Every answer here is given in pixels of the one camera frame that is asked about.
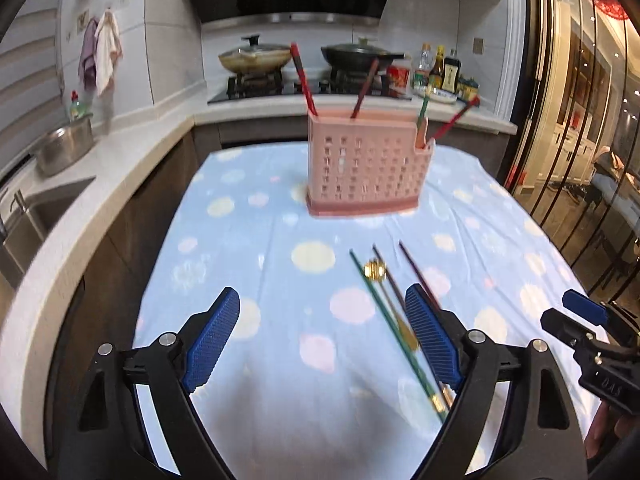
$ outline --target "metal screw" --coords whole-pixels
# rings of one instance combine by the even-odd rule
[[[113,345],[111,343],[102,343],[98,346],[98,354],[100,355],[109,355],[113,350]]]
[[[167,332],[160,336],[159,342],[162,346],[171,346],[175,343],[176,337],[173,332]]]
[[[534,350],[538,352],[546,352],[549,350],[549,345],[542,341],[542,339],[534,339],[532,346]]]
[[[480,330],[470,330],[467,336],[469,340],[471,340],[474,343],[480,344],[486,341],[486,336],[484,335],[484,332]]]

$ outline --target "pot lid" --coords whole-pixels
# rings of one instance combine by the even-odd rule
[[[380,56],[390,54],[390,52],[384,48],[370,45],[367,38],[358,38],[358,43],[342,43],[324,48],[339,50],[341,52],[353,52],[354,54],[379,54]]]
[[[248,41],[249,44],[237,46],[236,48],[233,48],[232,50],[229,50],[224,54],[220,54],[219,57],[232,56],[233,54],[238,53],[260,54],[261,52],[279,52],[283,50],[290,50],[290,47],[288,45],[258,43],[258,38],[260,38],[260,34],[254,34],[252,36],[241,38],[242,40]]]

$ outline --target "stovetop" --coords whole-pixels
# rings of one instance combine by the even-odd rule
[[[312,94],[358,95],[365,78],[366,74],[332,71],[328,78],[311,79],[308,85]],[[215,95],[207,104],[278,95],[302,95],[300,83],[283,81],[279,72],[261,76],[234,76],[229,78],[226,90]],[[367,95],[411,100],[411,96],[389,88],[386,75],[377,75],[374,78]]]

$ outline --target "small plate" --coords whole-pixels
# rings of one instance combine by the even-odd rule
[[[446,90],[440,90],[438,88],[434,88],[431,92],[430,99],[432,101],[436,101],[437,103],[443,103],[445,105],[452,105],[458,100],[458,96],[452,94],[451,92],[447,92]]]

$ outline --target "polka dot tablecloth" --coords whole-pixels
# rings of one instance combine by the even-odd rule
[[[223,287],[240,294],[238,324],[191,396],[236,478],[404,480],[430,448],[440,421],[349,256],[373,257],[373,243],[406,290],[417,280],[402,240],[466,327],[500,343],[547,340],[586,431],[596,399],[539,321],[568,288],[582,289],[476,158],[437,147],[417,210],[355,219],[309,216],[306,164],[306,143],[212,154],[184,195],[140,309],[134,345],[146,346],[207,310]],[[156,459],[176,472],[148,389],[139,392]],[[506,393],[500,384],[471,469],[491,455]]]

